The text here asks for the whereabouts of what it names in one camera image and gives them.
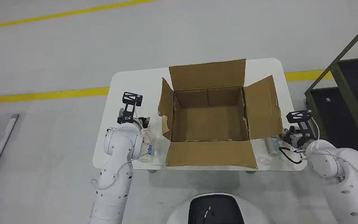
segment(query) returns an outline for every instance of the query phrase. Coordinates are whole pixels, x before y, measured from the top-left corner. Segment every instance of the yellow floor line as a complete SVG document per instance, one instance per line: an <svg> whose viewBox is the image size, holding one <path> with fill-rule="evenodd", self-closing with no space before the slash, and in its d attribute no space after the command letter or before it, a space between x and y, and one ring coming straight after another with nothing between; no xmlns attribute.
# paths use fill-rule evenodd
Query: yellow floor line
<svg viewBox="0 0 358 224"><path fill-rule="evenodd" d="M23 20L16 20L16 21L11 21L11 22L4 22L4 23L0 24L0 27L14 26L14 25L18 25L18 24L26 24L26 23L29 23L29 22L36 22L36 21L41 21L41 20L49 20L49 19L52 19L52 18L60 18L60 17L65 17L65 16L74 16L74 15L83 14L83 13L89 13L89 12L98 12L98 11L102 11L102 10L110 10L110 9L113 9L113 8L133 6L135 4L142 4L142 3L153 2L153 1L156 1L156 0L131 0L131 1L127 1L127 2L119 2L119 3L114 3L114 4L107 4L105 6L96 6L96 7L92 7L92 8L85 8L83 10L73 10L73 11L68 11L68 12L56 13L56 14L52 14L52 15L39 16L39 17L34 17L34 18L25 18Z"/></svg>
<svg viewBox="0 0 358 224"><path fill-rule="evenodd" d="M67 90L56 92L39 92L35 94L17 94L0 96L0 102L23 102L35 100L56 100L76 97L108 95L109 87L85 88L82 90Z"/></svg>
<svg viewBox="0 0 358 224"><path fill-rule="evenodd" d="M305 72L288 72L285 74L287 82L296 81L313 81L323 70L305 71ZM331 73L328 73L325 77L333 78ZM109 92L109 87L100 88L85 88L82 90L66 90L56 92L39 92L34 94L17 94L0 96L0 102L23 102L23 101L35 101L35 100L56 100L56 99L67 99L76 97L89 97L89 96L103 96Z"/></svg>
<svg viewBox="0 0 358 224"><path fill-rule="evenodd" d="M296 81L314 81L322 74L323 70L312 70L312 71L303 71L303 72L286 72L286 81L287 82L296 82ZM332 73L328 72L323 79L333 78Z"/></svg>

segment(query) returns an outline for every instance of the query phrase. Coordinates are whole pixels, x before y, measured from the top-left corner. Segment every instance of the cardboard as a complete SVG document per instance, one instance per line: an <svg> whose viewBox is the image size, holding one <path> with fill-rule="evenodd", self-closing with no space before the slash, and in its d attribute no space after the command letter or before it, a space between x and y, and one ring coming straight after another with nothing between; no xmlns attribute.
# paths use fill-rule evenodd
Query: cardboard
<svg viewBox="0 0 358 224"><path fill-rule="evenodd" d="M281 133L273 77L245 87L245 59L169 68L158 114L171 141L167 166L257 168L251 140Z"/></svg>

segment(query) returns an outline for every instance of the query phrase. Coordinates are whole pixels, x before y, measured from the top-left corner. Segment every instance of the metal frame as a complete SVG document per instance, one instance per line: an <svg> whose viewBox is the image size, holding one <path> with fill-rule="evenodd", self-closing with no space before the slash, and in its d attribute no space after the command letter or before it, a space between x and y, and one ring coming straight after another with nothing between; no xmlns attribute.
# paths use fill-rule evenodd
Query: metal frame
<svg viewBox="0 0 358 224"><path fill-rule="evenodd" d="M331 71L333 78L335 79L338 89L340 90L342 97L349 108L352 117L355 120L355 123L358 125L358 103L355 99L346 79L344 78L339 66L338 62L343 58L343 56L358 42L358 35L356 35L353 40L344 48L344 50L333 60L333 62L323 71L323 73L313 82L313 84L306 90L305 96L308 107L312 110L312 116L315 118L321 130L321 137L323 139L327 139L327 132L325 126L322 122L321 117L319 116L317 107L313 100L313 96L311 91L313 91L314 87L320 82L323 77Z"/></svg>
<svg viewBox="0 0 358 224"><path fill-rule="evenodd" d="M356 44L356 42L358 42L358 34L353 38L353 40L344 48L344 50L337 56L337 58L335 58L333 60L333 62L323 71L323 73L313 82L313 84L306 90L305 95L307 95L307 93L309 91L311 91L318 82L320 82L323 77L331 70L331 68L337 64L337 62L339 62L344 55L346 55L346 53Z"/></svg>

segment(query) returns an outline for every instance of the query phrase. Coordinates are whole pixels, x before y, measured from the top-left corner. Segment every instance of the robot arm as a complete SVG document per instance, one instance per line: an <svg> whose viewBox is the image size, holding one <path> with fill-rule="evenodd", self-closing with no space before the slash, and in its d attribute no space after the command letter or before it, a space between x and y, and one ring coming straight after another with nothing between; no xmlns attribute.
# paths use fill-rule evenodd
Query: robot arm
<svg viewBox="0 0 358 224"><path fill-rule="evenodd" d="M125 92L123 103L126 107L120 110L119 127L107 130L104 150L111 157L100 172L91 224L122 223L133 176L131 162L140 157L141 127L149 123L149 118L133 118L135 106L140 106L142 96ZM133 106L132 111L128 110L129 105Z"/></svg>
<svg viewBox="0 0 358 224"><path fill-rule="evenodd" d="M314 171L322 177L323 191L337 222L358 223L358 152L315 140L307 123L310 111L289 113L287 118L290 123L298 123L303 132L291 127L284 141L304 152Z"/></svg>

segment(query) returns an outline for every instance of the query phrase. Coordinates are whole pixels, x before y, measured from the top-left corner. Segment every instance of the table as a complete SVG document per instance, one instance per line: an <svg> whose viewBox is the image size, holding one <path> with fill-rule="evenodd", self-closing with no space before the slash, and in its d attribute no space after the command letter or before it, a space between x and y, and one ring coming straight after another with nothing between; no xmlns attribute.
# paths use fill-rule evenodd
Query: table
<svg viewBox="0 0 358 224"><path fill-rule="evenodd" d="M286 119L286 114L294 111L294 109L281 62L275 58L246 60L245 86L270 75L274 77L277 99L281 109L282 125L284 128L289 128L290 124ZM134 169L253 170L241 166L165 166L170 141L162 136L162 118L158 116L162 77L172 86L168 68L119 72L113 76L93 154L93 165L100 169L110 158L103 151L106 130L109 127L118 126L116 122L118 113L120 108L124 107L122 103L123 92L127 91L143 95L142 106L136 107L138 116L149 116L151 130L157 135L157 144L152 160L150 162L133 161ZM283 155L271 156L264 139L251 140L251 143L258 167L258 170L255 171L299 171L307 165L307 161L296 165L289 162ZM299 159L299 155L295 153L289 156L294 160Z"/></svg>

